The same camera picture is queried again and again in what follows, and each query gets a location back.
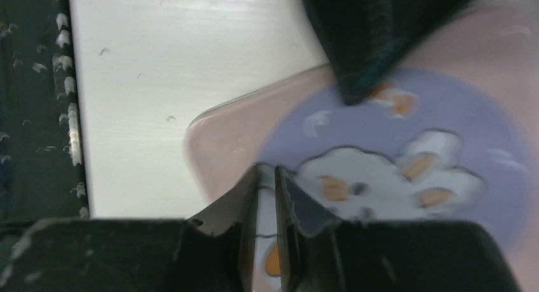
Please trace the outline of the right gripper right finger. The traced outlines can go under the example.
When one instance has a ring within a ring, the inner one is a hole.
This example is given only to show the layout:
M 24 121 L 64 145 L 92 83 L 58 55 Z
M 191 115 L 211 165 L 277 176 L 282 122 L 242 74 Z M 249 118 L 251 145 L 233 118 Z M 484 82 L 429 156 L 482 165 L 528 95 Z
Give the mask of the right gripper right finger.
M 519 291 L 490 234 L 469 221 L 343 220 L 275 171 L 282 291 Z

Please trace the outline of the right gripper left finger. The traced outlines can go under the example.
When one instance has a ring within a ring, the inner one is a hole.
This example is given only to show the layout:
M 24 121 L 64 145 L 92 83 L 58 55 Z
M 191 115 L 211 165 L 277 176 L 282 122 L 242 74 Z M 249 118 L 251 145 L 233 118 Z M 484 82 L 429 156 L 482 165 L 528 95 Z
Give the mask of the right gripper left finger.
M 250 291 L 259 171 L 188 219 L 1 224 L 2 291 Z

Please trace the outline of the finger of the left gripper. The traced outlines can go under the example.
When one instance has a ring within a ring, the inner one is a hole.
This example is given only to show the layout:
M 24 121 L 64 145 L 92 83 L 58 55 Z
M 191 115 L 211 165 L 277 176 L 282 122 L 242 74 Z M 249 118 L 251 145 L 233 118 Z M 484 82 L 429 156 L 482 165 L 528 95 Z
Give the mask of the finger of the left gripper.
M 301 0 L 347 106 L 473 0 Z

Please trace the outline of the silver tin lid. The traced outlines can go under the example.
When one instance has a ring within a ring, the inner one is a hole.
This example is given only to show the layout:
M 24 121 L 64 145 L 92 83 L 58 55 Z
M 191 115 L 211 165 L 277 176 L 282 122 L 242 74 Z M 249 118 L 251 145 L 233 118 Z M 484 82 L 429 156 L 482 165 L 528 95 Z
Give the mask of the silver tin lid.
M 280 290 L 278 165 L 344 219 L 480 223 L 538 290 L 538 18 L 514 3 L 465 10 L 358 105 L 317 67 L 201 114 L 185 149 L 212 200 L 261 167 L 255 291 Z

